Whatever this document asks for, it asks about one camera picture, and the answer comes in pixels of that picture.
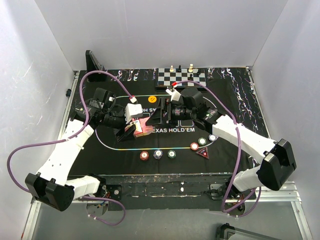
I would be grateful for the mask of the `red-backed playing card deck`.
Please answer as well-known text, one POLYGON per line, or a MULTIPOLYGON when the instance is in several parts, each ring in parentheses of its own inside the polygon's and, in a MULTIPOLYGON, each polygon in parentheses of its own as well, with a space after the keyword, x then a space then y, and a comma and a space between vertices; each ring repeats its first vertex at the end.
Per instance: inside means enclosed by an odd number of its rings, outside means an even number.
POLYGON ((153 126, 146 125, 148 120, 149 120, 149 117, 145 117, 145 118, 139 118, 138 120, 133 121, 133 124, 135 125, 135 131, 133 135, 136 138, 147 136, 153 132, 153 126))

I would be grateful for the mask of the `green chips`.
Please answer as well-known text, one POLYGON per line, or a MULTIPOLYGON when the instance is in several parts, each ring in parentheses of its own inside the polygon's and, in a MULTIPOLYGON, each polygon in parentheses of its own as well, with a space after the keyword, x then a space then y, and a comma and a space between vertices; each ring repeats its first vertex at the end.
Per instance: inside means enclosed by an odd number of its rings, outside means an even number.
POLYGON ((201 145, 201 146, 204 146, 204 145, 207 144, 207 140, 204 137, 200 137, 198 139, 198 144, 201 145))

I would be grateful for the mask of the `yellow big blind button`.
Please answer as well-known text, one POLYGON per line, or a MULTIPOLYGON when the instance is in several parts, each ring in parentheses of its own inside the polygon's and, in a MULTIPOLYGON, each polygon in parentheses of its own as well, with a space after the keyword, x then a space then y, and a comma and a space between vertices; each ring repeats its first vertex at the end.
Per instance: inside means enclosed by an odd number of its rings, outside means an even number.
POLYGON ((151 95, 148 97, 148 101, 150 103, 155 103, 157 101, 157 97, 155 95, 151 95))

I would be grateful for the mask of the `red chips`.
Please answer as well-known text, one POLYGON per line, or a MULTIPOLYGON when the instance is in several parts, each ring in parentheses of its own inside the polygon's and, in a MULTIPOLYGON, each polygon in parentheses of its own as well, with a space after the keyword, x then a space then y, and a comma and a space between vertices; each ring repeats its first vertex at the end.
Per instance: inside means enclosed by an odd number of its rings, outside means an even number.
POLYGON ((193 150, 193 151, 196 151, 199 149, 199 145, 196 143, 196 142, 192 142, 190 144, 190 148, 193 150))

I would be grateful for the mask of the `blue poker chip stack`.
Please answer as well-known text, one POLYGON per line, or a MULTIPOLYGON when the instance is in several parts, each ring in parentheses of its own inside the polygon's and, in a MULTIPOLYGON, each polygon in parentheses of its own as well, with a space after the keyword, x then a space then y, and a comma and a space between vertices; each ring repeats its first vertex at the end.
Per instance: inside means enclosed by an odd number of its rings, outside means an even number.
POLYGON ((161 149, 157 149, 153 153, 153 157, 157 160, 161 159, 163 156, 163 151, 161 149))

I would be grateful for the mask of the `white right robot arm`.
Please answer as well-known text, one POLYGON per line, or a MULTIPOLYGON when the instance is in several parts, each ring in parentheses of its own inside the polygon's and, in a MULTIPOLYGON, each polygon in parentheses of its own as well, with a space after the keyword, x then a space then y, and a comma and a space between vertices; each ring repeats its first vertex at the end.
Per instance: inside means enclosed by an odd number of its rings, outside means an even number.
POLYGON ((237 199, 247 190, 266 187, 278 191, 297 164, 292 145, 285 139, 275 141, 261 136, 237 123, 228 114, 207 106, 196 87, 178 92, 166 89, 170 99, 166 101, 167 121, 192 120, 201 130, 222 138, 253 157, 258 166, 239 171, 226 186, 227 195, 237 199))

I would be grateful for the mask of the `black triangular all-in marker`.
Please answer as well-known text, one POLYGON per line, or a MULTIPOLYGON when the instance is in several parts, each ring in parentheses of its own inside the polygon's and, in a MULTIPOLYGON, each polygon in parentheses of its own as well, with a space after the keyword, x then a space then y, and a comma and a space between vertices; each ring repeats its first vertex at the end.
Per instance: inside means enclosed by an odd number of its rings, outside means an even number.
POLYGON ((209 153, 208 153, 208 148, 207 147, 204 147, 202 149, 199 149, 197 152, 196 152, 197 155, 205 158, 205 159, 209 159, 209 153))

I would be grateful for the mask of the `green poker chip stack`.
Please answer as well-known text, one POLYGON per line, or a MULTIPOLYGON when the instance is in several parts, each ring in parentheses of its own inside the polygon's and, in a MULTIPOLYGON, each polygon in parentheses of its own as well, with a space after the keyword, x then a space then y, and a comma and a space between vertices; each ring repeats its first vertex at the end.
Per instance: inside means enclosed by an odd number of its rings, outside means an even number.
POLYGON ((174 159, 177 154, 174 150, 169 150, 168 153, 167 153, 167 156, 170 158, 170 159, 174 159))

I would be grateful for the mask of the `red poker chip stack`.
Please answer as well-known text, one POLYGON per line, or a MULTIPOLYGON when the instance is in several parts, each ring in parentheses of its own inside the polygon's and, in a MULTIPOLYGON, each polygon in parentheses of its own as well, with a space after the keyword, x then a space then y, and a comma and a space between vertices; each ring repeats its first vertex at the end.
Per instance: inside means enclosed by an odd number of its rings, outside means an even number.
POLYGON ((140 159, 141 159, 142 161, 148 160, 148 159, 149 159, 149 153, 148 153, 147 151, 142 151, 142 152, 140 153, 140 159))

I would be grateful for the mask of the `red playing card box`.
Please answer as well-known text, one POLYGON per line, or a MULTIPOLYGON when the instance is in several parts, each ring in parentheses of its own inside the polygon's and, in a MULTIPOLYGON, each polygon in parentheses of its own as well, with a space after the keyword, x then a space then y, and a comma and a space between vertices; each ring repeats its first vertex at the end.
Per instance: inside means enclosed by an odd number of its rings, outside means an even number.
POLYGON ((140 120, 134 120, 134 121, 131 121, 126 127, 125 127, 125 131, 129 131, 130 129, 134 129, 133 131, 133 134, 134 135, 138 135, 138 134, 141 134, 143 132, 143 129, 142 129, 142 125, 140 123, 140 120))

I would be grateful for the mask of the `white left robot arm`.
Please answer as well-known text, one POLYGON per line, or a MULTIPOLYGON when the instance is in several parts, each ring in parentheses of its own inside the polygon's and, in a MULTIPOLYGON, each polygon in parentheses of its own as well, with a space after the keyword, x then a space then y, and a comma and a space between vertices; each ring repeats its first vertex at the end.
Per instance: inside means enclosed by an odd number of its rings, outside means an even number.
POLYGON ((95 200, 101 200, 108 195, 106 180, 100 176, 90 174, 68 179, 78 154, 96 128, 112 128, 118 141, 127 140, 134 137, 134 132, 139 128, 133 121, 140 119, 144 112, 135 97, 124 108, 115 111, 115 94, 103 88, 97 88, 89 100, 80 99, 81 105, 75 108, 68 120, 61 141, 56 143, 37 173, 30 173, 25 178, 27 189, 36 200, 61 212, 74 199, 92 196, 95 200))

